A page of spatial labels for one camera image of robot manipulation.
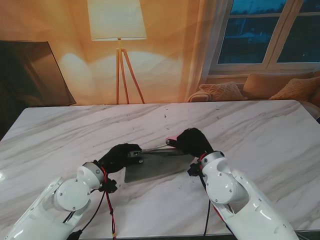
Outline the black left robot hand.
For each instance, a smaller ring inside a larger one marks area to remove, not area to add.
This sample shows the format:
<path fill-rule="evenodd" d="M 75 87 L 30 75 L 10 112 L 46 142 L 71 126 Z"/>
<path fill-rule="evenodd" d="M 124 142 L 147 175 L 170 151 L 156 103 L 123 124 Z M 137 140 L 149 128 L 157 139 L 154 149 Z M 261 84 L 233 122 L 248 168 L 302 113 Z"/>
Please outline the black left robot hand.
<path fill-rule="evenodd" d="M 142 149 L 138 144 L 118 144 L 112 147 L 99 161 L 99 165 L 102 166 L 105 171 L 110 173 L 116 173 L 124 167 L 138 164 L 141 160 L 140 157 L 130 157 L 131 152 L 140 152 Z"/>

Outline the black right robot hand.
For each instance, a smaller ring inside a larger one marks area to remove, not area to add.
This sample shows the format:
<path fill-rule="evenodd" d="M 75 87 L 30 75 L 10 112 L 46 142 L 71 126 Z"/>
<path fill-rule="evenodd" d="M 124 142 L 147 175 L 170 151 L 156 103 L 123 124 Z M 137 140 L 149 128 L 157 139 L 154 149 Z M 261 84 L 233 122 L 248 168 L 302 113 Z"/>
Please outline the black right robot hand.
<path fill-rule="evenodd" d="M 165 143 L 170 147 L 197 158 L 198 162 L 214 152 L 206 136 L 197 128 L 188 128 L 178 136 L 168 137 Z"/>

